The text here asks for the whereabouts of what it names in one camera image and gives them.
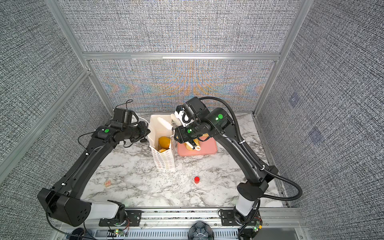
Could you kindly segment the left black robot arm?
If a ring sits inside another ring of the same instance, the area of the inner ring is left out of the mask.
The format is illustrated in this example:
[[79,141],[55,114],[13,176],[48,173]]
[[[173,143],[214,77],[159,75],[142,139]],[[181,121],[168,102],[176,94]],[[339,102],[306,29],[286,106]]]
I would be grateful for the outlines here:
[[122,215],[123,206],[108,201],[105,204],[81,199],[90,178],[112,150],[124,140],[137,141],[150,133],[145,122],[122,129],[100,126],[93,133],[86,149],[66,174],[50,189],[43,188],[38,200],[47,217],[73,227],[88,219],[113,219]]

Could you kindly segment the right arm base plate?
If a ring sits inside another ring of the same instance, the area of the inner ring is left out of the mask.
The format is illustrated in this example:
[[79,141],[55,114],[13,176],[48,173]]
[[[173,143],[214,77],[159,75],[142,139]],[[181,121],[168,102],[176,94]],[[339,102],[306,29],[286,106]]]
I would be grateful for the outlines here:
[[218,214],[220,216],[222,226],[240,226],[235,219],[234,210],[219,209]]

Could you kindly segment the white printed paper bag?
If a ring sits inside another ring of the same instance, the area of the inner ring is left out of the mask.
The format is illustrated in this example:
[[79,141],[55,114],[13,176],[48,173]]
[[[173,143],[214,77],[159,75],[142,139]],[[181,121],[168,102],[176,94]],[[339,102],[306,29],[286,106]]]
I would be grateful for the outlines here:
[[148,141],[155,165],[159,171],[175,171],[174,121],[172,115],[139,114],[148,123]]

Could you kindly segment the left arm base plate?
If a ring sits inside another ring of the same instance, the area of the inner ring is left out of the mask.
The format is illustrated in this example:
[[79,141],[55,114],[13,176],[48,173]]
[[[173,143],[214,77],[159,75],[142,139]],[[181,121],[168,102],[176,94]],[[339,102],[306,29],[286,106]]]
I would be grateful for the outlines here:
[[101,219],[99,227],[138,227],[142,218],[142,211],[140,210],[125,210],[123,217],[115,217],[112,219]]

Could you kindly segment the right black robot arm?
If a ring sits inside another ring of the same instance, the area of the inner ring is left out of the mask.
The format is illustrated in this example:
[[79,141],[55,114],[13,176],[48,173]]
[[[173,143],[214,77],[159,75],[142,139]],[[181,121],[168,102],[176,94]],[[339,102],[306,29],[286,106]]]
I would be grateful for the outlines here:
[[[295,201],[302,194],[302,188],[294,181],[279,175],[275,166],[263,162],[242,137],[240,124],[230,105],[216,97],[193,97],[176,107],[176,118],[181,125],[174,129],[174,140],[180,144],[196,146],[204,134],[218,142],[239,165],[246,182],[239,183],[238,202],[234,207],[235,221],[245,226],[255,216],[262,198],[278,201]],[[297,189],[292,197],[267,195],[269,182],[277,179]]]

